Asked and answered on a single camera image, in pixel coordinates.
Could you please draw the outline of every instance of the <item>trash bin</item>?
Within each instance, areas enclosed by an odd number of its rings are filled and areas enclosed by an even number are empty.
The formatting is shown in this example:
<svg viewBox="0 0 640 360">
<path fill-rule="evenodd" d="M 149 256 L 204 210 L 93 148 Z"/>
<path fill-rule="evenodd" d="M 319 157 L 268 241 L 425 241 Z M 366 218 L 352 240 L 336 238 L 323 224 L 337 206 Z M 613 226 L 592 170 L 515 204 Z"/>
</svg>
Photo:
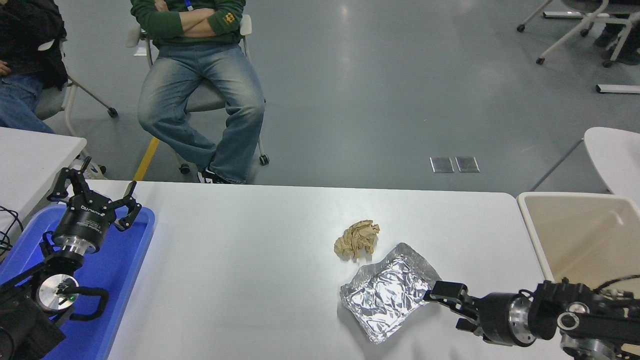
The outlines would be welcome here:
<svg viewBox="0 0 640 360">
<path fill-rule="evenodd" d="M 640 210 L 622 196 L 525 192 L 518 196 L 546 279 L 563 277 L 596 288 L 640 274 Z M 617 284 L 640 295 L 640 280 Z"/>
</svg>

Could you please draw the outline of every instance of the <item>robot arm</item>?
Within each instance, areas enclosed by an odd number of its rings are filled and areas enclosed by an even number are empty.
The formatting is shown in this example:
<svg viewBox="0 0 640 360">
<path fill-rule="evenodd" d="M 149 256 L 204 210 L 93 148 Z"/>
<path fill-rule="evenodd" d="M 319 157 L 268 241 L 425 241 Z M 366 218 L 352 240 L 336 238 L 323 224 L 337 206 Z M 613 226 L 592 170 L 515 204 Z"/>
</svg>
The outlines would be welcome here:
<svg viewBox="0 0 640 360">
<path fill-rule="evenodd" d="M 456 328 L 473 332 L 496 345 L 528 347 L 550 340 L 559 329 L 561 346 L 574 359 L 640 360 L 622 351 L 624 344 L 640 345 L 640 300 L 631 292 L 604 291 L 616 279 L 595 290 L 584 284 L 545 281 L 536 291 L 491 293 L 471 297 L 464 284 L 438 281 L 424 300 L 438 302 L 462 316 Z"/>
<path fill-rule="evenodd" d="M 141 205 L 133 198 L 133 181 L 124 197 L 111 201 L 89 189 L 80 170 L 62 168 L 47 196 L 62 201 L 67 209 L 56 229 L 42 236 L 44 260 L 0 286 L 0 357 L 3 359 L 41 359 L 65 339 L 60 326 L 67 320 L 89 321 L 104 311 L 109 293 L 101 288 L 80 286 L 74 272 L 82 267 L 84 255 L 98 252 L 111 224 L 119 231 L 131 227 Z M 69 200 L 67 181 L 74 195 Z M 126 206 L 128 213 L 116 219 L 115 210 Z M 94 313 L 75 314 L 78 296 L 99 297 Z"/>
</svg>

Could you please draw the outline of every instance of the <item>brown paper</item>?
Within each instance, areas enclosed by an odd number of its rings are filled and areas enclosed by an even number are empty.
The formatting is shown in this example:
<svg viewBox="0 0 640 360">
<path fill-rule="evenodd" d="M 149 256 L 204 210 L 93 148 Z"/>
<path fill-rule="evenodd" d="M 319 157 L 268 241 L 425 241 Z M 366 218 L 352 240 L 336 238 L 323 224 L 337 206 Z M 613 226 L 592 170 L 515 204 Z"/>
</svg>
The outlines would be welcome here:
<svg viewBox="0 0 640 360">
<path fill-rule="evenodd" d="M 344 231 L 344 234 L 333 244 L 333 251 L 338 255 L 353 256 L 359 258 L 359 250 L 364 249 L 373 254 L 373 242 L 376 234 L 380 232 L 380 226 L 373 224 L 373 220 L 359 221 Z"/>
</svg>

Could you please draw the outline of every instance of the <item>logo on sleeve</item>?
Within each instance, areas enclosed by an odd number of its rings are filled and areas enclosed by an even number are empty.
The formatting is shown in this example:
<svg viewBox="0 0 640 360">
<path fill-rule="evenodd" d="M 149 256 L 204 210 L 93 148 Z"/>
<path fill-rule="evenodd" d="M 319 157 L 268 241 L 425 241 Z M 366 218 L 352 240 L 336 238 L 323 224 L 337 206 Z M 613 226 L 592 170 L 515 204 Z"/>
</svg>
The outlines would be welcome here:
<svg viewBox="0 0 640 360">
<path fill-rule="evenodd" d="M 227 15 L 225 16 L 225 22 L 227 23 L 227 25 L 231 25 L 231 23 L 233 23 L 234 21 L 236 21 L 236 17 L 234 16 L 234 14 L 227 13 Z"/>
</svg>

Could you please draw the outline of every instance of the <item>foil tray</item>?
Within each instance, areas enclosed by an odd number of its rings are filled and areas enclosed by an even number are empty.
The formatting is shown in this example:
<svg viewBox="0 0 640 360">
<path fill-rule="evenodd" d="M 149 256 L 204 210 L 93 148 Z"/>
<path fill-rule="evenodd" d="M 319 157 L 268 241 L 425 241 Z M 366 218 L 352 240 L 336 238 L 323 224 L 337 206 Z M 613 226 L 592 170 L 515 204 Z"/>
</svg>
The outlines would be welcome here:
<svg viewBox="0 0 640 360">
<path fill-rule="evenodd" d="M 438 272 L 420 254 L 399 243 L 376 264 L 358 269 L 350 283 L 340 287 L 342 305 L 356 317 L 369 340 L 380 344 L 396 332 L 418 307 Z"/>
</svg>

